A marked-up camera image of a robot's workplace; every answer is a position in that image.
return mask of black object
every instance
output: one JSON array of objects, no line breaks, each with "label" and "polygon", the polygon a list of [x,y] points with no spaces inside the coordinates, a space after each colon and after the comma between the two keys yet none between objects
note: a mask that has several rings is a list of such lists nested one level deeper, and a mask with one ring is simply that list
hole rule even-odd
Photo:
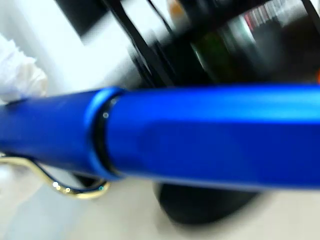
[{"label": "black object", "polygon": [[98,182],[100,182],[99,179],[94,179],[94,178],[82,176],[79,174],[74,174],[74,176],[86,188],[90,188],[92,186],[95,186]]},{"label": "black object", "polygon": [[114,168],[111,166],[108,149],[106,149],[106,122],[108,120],[110,109],[117,102],[117,98],[121,94],[112,96],[97,112],[94,120],[94,131],[93,131],[93,145],[98,159],[100,160],[103,167],[110,173],[117,174]]},{"label": "black object", "polygon": [[214,223],[257,197],[257,192],[161,184],[157,194],[171,220],[184,225]]},{"label": "black object", "polygon": [[84,35],[107,12],[100,0],[55,0],[79,36]]},{"label": "black object", "polygon": [[[169,44],[160,44],[155,41],[150,48],[175,86],[192,87],[214,84],[204,71],[191,44],[185,39],[174,38]],[[133,57],[133,62],[143,79],[140,88],[168,87],[153,67],[145,66],[141,56]]]},{"label": "black object", "polygon": [[181,33],[190,42],[205,33],[221,28],[229,20],[268,0],[179,0],[192,21],[191,28]]}]

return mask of black stand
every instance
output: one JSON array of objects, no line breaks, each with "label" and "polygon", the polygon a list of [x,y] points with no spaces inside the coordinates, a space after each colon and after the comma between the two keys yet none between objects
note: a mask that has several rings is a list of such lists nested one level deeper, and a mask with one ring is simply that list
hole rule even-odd
[{"label": "black stand", "polygon": [[158,201],[168,217],[179,224],[214,223],[248,204],[259,193],[162,184]]}]

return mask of black cable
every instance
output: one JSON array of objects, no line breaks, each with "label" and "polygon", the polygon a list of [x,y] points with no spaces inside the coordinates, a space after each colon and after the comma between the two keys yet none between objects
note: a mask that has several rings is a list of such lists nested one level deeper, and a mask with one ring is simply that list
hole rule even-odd
[{"label": "black cable", "polygon": [[139,74],[144,79],[145,85],[148,86],[149,88],[155,88],[156,86],[153,82],[152,76],[148,71],[147,67],[141,63],[139,58],[133,58],[132,61],[135,67],[137,68]]},{"label": "black cable", "polygon": [[159,12],[159,10],[157,9],[157,7],[154,5],[154,3],[152,2],[152,0],[146,0],[149,5],[152,7],[152,9],[155,11],[155,13],[158,15],[158,17],[162,20],[166,30],[169,32],[169,34],[171,36],[174,37],[174,32],[172,31],[171,27],[169,26],[169,24],[167,23],[166,19],[164,18],[164,16]]},{"label": "black cable", "polygon": [[133,45],[138,49],[144,57],[148,65],[150,65],[159,75],[160,79],[166,86],[174,86],[169,74],[163,67],[159,57],[149,48],[143,37],[140,35],[134,24],[127,16],[122,4],[118,0],[102,0],[103,3],[111,10],[123,30],[131,39]]}]

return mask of gold pen clip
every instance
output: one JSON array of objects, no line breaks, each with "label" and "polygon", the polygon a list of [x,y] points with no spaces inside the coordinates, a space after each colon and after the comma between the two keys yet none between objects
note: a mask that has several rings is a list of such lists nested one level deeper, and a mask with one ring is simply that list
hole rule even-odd
[{"label": "gold pen clip", "polygon": [[55,191],[77,199],[94,199],[105,194],[110,187],[110,182],[100,180],[97,184],[90,188],[76,189],[66,186],[55,180],[49,173],[47,173],[41,166],[31,161],[28,158],[7,156],[0,153],[0,164],[10,164],[15,166],[23,166],[29,168],[34,174],[38,175],[49,187]]}]

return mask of blurry background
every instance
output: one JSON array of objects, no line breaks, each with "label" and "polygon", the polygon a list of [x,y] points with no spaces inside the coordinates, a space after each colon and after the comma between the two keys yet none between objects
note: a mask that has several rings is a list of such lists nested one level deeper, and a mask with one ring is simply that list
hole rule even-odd
[{"label": "blurry background", "polygon": [[[153,2],[174,27],[167,2]],[[167,30],[145,0],[124,0],[123,5],[147,42],[155,38],[159,41],[166,39]],[[277,33],[282,31],[290,18],[275,12],[269,13],[269,16],[273,14],[272,17],[259,18],[259,13],[268,7],[273,6],[234,19],[221,29],[218,37],[223,39],[224,44],[229,43],[227,51],[232,57],[228,56],[228,59],[232,60],[228,60],[228,63],[235,61],[237,66],[239,59],[238,54],[231,54],[239,53],[236,47],[231,46],[242,46],[240,59],[245,58],[254,63],[250,65],[254,66],[253,68],[242,72],[243,76],[258,76],[261,81],[264,81],[266,76],[273,76],[275,81],[287,81],[285,78],[289,79],[290,70],[296,70],[297,66],[304,63],[300,60],[301,54],[314,53],[306,59],[313,59],[312,63],[316,62],[316,48],[313,48],[313,44],[305,42],[311,39],[313,43],[317,36],[307,38],[303,33],[289,35],[286,38],[289,41],[280,41],[278,37],[281,34]],[[174,20],[176,25],[184,21],[181,15],[178,16],[179,19]],[[275,17],[279,19],[276,23],[273,21]],[[259,33],[262,28],[264,33],[270,31],[268,39],[263,37],[263,33]],[[135,53],[130,40],[110,12],[103,10],[98,2],[89,4],[89,1],[84,0],[0,0],[0,32],[6,38],[14,39],[27,55],[38,59],[37,64],[50,79],[50,95],[110,85],[132,87],[141,81],[130,58],[130,54]],[[217,54],[216,51],[208,51],[212,46],[212,38],[204,39],[210,39],[209,46],[203,39],[194,42],[195,51],[203,67],[209,73],[212,83],[228,83],[230,69],[217,72],[222,69],[222,64],[211,61],[212,56]],[[288,59],[287,54],[279,54],[284,48],[279,49],[278,46],[282,43],[292,43],[294,40],[299,40],[299,43],[293,43],[288,53],[296,49],[296,57]],[[270,46],[274,41],[281,43]],[[272,51],[261,52],[262,49],[268,48],[261,48],[259,45],[269,46]],[[299,45],[309,46],[311,51],[302,51],[296,47]],[[282,58],[273,56],[272,59],[277,59],[278,62],[272,64],[269,54]],[[306,82],[317,80],[316,64],[310,67],[308,64],[299,69],[310,69],[307,71],[310,77],[304,72],[301,73]],[[55,174],[65,182],[79,184],[69,174],[60,171],[55,171]],[[161,211],[152,182],[126,179],[114,183],[105,196],[91,201],[70,199],[43,186],[20,207],[4,239],[318,239],[319,214],[320,193],[316,191],[271,191],[214,226],[187,229],[171,223]]]}]

